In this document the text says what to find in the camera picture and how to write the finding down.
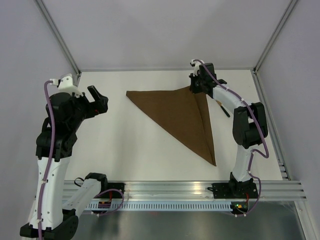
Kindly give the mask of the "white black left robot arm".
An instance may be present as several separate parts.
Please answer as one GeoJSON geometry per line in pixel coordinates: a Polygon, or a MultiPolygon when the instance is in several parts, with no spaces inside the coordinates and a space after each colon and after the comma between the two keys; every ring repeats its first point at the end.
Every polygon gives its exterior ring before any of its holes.
{"type": "Polygon", "coordinates": [[[46,95],[47,118],[36,139],[38,182],[34,207],[28,223],[20,228],[20,236],[38,240],[70,240],[75,235],[79,218],[91,200],[109,193],[107,176],[90,172],[82,186],[63,202],[63,189],[77,130],[82,122],[104,114],[109,99],[95,86],[88,86],[90,102],[82,93],[58,92],[46,95]]]}

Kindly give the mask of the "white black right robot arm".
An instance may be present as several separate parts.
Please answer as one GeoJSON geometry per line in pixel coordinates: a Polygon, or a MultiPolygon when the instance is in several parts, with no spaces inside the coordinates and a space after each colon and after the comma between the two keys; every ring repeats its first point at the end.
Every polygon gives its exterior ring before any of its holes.
{"type": "Polygon", "coordinates": [[[251,171],[255,153],[267,159],[270,156],[265,138],[268,136],[268,126],[265,107],[261,102],[246,101],[226,81],[217,79],[212,63],[204,63],[192,59],[190,65],[190,90],[194,94],[204,93],[213,100],[221,102],[233,113],[232,135],[237,143],[235,166],[230,173],[228,192],[235,198],[241,197],[259,178],[251,171]]]}

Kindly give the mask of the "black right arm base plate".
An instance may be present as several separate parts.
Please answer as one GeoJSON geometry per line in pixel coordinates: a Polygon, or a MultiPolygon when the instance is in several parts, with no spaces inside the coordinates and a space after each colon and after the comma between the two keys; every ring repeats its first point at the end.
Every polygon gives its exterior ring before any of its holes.
{"type": "Polygon", "coordinates": [[[231,182],[213,183],[206,188],[214,199],[257,199],[258,190],[254,182],[233,184],[231,182]]]}

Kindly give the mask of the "brown cloth napkin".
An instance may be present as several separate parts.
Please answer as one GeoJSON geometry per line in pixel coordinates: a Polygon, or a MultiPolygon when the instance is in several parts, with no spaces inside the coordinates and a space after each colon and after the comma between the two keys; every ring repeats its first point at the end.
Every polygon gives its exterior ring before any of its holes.
{"type": "Polygon", "coordinates": [[[192,152],[216,166],[207,97],[188,86],[175,90],[127,91],[127,98],[192,152]]]}

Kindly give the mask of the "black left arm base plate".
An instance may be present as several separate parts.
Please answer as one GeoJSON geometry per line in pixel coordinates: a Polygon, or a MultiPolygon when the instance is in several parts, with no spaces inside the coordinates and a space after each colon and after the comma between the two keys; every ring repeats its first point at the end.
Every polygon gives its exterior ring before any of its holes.
{"type": "Polygon", "coordinates": [[[102,194],[99,196],[99,198],[102,199],[121,199],[121,193],[125,193],[125,183],[124,182],[109,182],[107,184],[107,187],[104,188],[102,191],[102,194]]]}

